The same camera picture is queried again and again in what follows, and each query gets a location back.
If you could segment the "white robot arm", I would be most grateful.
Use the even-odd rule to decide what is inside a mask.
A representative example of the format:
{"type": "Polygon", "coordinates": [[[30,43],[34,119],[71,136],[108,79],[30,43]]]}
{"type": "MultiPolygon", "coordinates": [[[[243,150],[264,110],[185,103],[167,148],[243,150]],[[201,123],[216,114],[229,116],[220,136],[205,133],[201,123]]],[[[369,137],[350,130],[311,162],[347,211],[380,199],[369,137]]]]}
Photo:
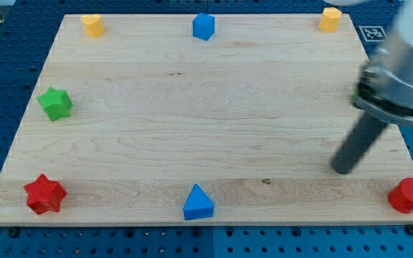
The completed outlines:
{"type": "Polygon", "coordinates": [[[413,129],[413,1],[403,4],[386,39],[361,67],[352,104],[364,113],[331,159],[340,174],[355,168],[388,125],[413,129]]]}

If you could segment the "silver tool flange mount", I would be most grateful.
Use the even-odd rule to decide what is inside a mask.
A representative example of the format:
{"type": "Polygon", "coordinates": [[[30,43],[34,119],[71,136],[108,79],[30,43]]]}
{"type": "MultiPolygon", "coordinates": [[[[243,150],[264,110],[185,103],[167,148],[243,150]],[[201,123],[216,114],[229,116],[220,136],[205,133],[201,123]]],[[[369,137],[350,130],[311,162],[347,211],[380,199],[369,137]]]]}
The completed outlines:
{"type": "Polygon", "coordinates": [[[361,68],[353,104],[387,124],[413,129],[413,45],[394,35],[361,68]]]}

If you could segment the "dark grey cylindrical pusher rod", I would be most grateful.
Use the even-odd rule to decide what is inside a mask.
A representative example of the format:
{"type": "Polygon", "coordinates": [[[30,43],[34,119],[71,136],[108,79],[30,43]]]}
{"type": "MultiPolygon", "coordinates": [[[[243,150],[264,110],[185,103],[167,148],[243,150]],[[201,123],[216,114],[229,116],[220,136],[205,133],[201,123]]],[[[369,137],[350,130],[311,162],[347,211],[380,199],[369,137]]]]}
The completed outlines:
{"type": "Polygon", "coordinates": [[[352,172],[387,126],[387,123],[364,113],[332,157],[331,168],[339,174],[352,172]]]}

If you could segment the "green block behind arm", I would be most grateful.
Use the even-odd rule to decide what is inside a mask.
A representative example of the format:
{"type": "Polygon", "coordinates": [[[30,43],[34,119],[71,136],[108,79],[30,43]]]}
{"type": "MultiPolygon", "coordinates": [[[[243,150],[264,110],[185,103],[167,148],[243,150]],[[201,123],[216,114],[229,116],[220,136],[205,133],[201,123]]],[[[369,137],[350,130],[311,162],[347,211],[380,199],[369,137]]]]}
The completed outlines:
{"type": "Polygon", "coordinates": [[[352,94],[352,96],[351,96],[351,102],[355,102],[357,98],[358,98],[358,94],[357,94],[357,93],[352,94]]]}

